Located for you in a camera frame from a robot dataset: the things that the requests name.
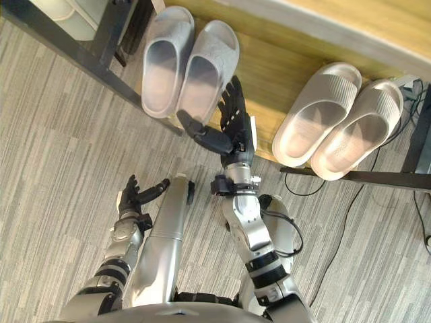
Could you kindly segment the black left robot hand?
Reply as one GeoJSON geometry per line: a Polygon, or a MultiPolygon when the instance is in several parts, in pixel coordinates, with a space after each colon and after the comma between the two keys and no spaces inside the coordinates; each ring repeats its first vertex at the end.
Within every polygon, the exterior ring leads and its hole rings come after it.
{"type": "Polygon", "coordinates": [[[141,214],[141,206],[158,198],[169,187],[170,181],[165,178],[160,183],[142,192],[138,185],[135,174],[131,175],[126,187],[119,192],[117,197],[117,210],[119,217],[128,212],[141,214]]]}

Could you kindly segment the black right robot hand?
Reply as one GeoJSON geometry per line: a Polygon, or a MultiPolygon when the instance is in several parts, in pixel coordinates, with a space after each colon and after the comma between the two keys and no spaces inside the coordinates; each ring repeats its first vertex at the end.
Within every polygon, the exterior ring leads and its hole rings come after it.
{"type": "Polygon", "coordinates": [[[242,85],[237,76],[227,84],[218,108],[221,112],[220,130],[204,125],[184,110],[179,110],[176,115],[194,142],[220,155],[223,167],[236,163],[251,166],[255,156],[255,126],[246,111],[242,85]]]}

